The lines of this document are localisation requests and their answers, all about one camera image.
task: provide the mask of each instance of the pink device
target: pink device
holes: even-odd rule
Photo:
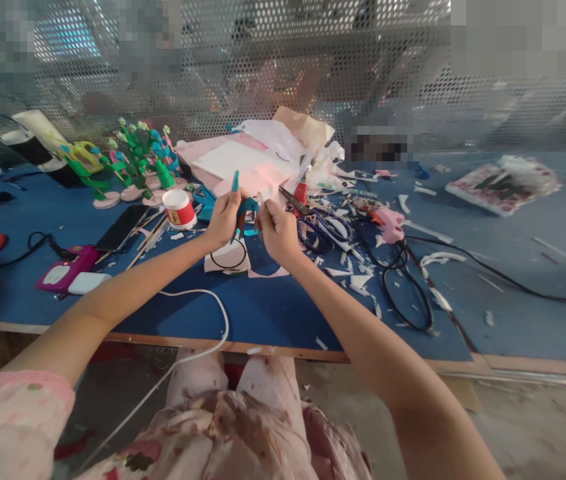
[[[405,238],[405,232],[402,224],[405,221],[405,216],[396,213],[386,207],[380,207],[374,210],[371,215],[374,217],[374,222],[380,224],[383,230],[383,240],[390,245]]]
[[[36,282],[36,288],[67,294],[69,286],[78,274],[91,270],[100,257],[100,253],[93,245],[76,245],[67,250],[76,255],[76,258],[72,261],[60,260],[54,263],[52,268]]]

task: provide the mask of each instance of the floor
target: floor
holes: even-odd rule
[[[138,357],[90,364],[63,440],[76,440],[86,429],[95,429],[96,436],[84,452],[56,463],[56,480],[71,478],[71,472],[160,378],[175,351],[140,347]],[[226,361],[244,363],[245,357],[232,355]],[[330,419],[352,426],[372,462],[375,478],[406,479],[391,418],[353,368],[311,361],[297,361],[296,365],[302,398],[311,399]],[[566,479],[566,386],[494,381],[472,384],[483,411],[470,415],[507,478]],[[162,407],[166,390],[166,385],[160,386],[97,458],[133,440]]]

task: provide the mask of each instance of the teal fingernail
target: teal fingernail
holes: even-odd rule
[[[238,191],[238,176],[239,176],[239,172],[238,170],[236,170],[236,173],[234,173],[234,181],[231,183],[232,191]]]

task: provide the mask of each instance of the metal mesh wall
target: metal mesh wall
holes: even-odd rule
[[[70,140],[103,144],[124,116],[191,141],[286,105],[340,142],[352,125],[384,125],[414,151],[566,147],[566,77],[452,75],[449,0],[33,8],[35,85],[0,95],[0,113],[40,109]]]

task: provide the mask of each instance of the smartphone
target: smartphone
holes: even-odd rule
[[[118,220],[107,230],[96,243],[96,250],[117,252],[121,250],[131,236],[134,228],[144,220],[149,207],[146,205],[130,205],[118,217]]]

